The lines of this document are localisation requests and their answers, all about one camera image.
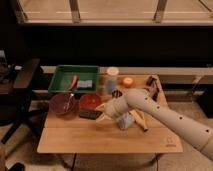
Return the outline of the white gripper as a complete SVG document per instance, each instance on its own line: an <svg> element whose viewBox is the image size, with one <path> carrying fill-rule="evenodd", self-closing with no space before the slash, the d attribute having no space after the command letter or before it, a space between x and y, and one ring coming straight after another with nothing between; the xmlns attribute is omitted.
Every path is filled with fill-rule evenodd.
<svg viewBox="0 0 213 171"><path fill-rule="evenodd" d="M96 119L96 123L99 125L107 125L112 122L112 119L119 118L124 113L130 110L130 107L124 96L119 98L113 98L106 103L102 103L101 105L95 108L97 111L104 111L108 116L102 115Z"/></svg>

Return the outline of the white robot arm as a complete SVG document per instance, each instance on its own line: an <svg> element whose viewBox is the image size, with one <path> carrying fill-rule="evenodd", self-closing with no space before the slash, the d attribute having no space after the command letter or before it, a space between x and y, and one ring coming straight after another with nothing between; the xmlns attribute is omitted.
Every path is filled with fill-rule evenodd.
<svg viewBox="0 0 213 171"><path fill-rule="evenodd" d="M213 161L213 128L161 106L150 97L146 89L131 88L122 96L110 99L97 107L97 110L112 119L134 109L148 113Z"/></svg>

